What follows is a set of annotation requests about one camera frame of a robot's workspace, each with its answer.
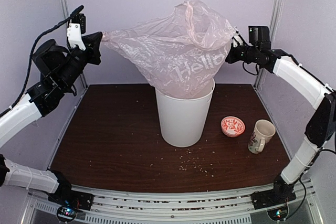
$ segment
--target red and white bowl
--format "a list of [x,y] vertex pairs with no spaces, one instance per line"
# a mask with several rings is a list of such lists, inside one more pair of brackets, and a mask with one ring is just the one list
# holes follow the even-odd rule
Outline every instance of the red and white bowl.
[[222,131],[228,137],[237,137],[245,131],[245,124],[235,116],[227,116],[221,122]]

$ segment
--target mug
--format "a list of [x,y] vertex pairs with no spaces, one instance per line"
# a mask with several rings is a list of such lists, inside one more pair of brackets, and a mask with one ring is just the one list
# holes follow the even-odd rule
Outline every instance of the mug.
[[254,127],[254,131],[248,142],[248,149],[254,154],[258,154],[263,151],[265,145],[274,136],[276,130],[274,125],[267,120],[258,120]]

